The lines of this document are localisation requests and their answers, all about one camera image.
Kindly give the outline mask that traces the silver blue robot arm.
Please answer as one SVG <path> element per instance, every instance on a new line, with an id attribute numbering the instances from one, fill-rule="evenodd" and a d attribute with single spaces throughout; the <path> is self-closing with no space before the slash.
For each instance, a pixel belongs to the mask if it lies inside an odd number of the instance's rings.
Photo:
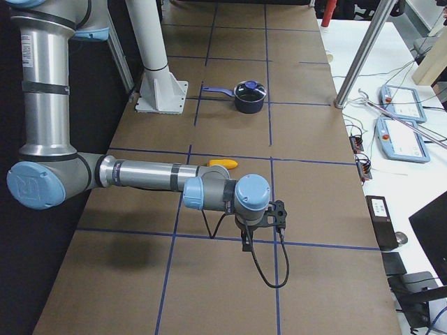
<path id="1" fill-rule="evenodd" d="M 180 192 L 186 207 L 234 216 L 244 251 L 273 215 L 270 185 L 248 174 L 238 180 L 212 167 L 120 160 L 78 152 L 70 142 L 68 42 L 104 41 L 106 1 L 9 1 L 22 46 L 26 135 L 20 161 L 8 171 L 10 193 L 32 209 L 49 209 L 93 188 L 121 186 Z"/>

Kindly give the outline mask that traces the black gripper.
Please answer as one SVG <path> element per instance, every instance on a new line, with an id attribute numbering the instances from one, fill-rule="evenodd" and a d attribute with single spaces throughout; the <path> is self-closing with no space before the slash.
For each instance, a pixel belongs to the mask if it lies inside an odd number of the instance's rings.
<path id="1" fill-rule="evenodd" d="M 254 250 L 253 247 L 254 231 L 258 228 L 269 227 L 267 215 L 263 215 L 263 217 L 254 225 L 249 225 L 247 221 L 243 220 L 239 216 L 236 216 L 235 224 L 241 231 L 240 236 L 242 240 L 242 250 L 244 252 L 252 252 Z"/>

